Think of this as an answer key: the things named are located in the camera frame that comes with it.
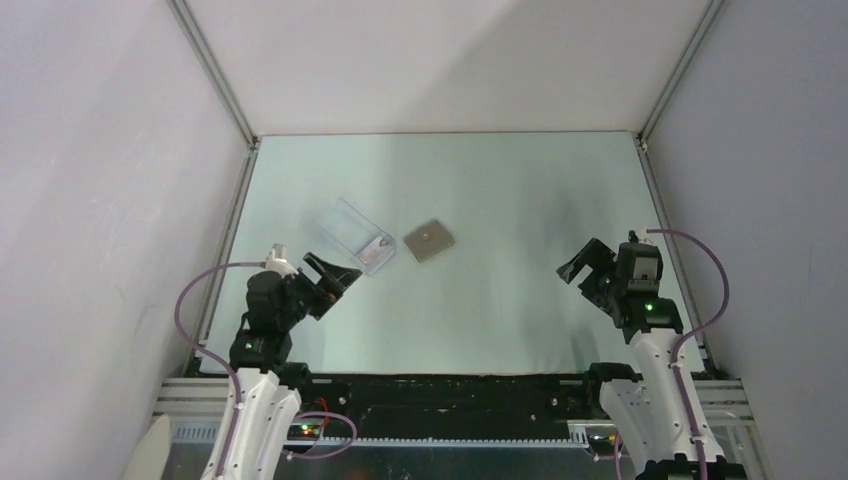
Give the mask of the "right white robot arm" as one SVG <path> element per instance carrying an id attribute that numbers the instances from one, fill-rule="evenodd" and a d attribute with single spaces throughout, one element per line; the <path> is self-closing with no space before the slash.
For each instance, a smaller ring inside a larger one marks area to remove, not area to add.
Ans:
<path id="1" fill-rule="evenodd" d="M 697 397 L 683 352 L 688 340 L 674 300 L 660 295 L 659 248 L 632 233 L 617 249 L 590 239 L 557 274 L 608 315 L 636 364 L 596 362 L 584 376 L 581 402 L 617 428 L 612 457 L 626 452 L 639 479 L 744 479 L 729 460 Z"/>

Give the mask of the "credit card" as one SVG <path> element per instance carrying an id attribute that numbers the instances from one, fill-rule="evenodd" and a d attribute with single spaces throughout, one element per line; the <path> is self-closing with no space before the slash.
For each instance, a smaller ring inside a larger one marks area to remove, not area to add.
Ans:
<path id="1" fill-rule="evenodd" d="M 370 265 L 381 258 L 392 247 L 392 241 L 384 236 L 375 237 L 358 254 L 359 260 Z"/>

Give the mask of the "clear plastic card box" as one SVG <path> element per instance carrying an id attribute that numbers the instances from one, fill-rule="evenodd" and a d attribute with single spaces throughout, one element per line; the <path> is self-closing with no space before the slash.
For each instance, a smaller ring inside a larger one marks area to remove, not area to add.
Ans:
<path id="1" fill-rule="evenodd" d="M 357 269 L 369 276 L 375 275 L 396 253 L 395 239 L 344 198 L 338 198 L 332 206 L 328 206 L 318 216 L 316 224 L 324 236 L 343 252 Z M 392 247 L 376 262 L 365 265 L 357 254 L 378 236 L 390 239 Z"/>

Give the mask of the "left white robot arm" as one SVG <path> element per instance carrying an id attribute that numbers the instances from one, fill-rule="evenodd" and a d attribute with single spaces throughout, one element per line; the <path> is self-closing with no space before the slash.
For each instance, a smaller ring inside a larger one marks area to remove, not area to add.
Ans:
<path id="1" fill-rule="evenodd" d="M 229 350 L 225 412 L 205 479 L 271 479 L 296 417 L 312 411 L 316 390 L 307 368 L 287 364 L 291 332 L 302 320 L 321 319 L 362 275 L 308 253 L 319 276 L 311 280 L 272 248 L 260 272 L 246 282 L 246 310 Z"/>

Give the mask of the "grey felt card holder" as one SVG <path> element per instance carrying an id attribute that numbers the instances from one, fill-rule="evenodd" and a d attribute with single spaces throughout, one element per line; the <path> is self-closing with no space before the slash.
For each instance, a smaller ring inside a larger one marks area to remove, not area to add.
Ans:
<path id="1" fill-rule="evenodd" d="M 403 238 L 418 263 L 426 262 L 455 244 L 454 235 L 438 219 L 416 227 Z"/>

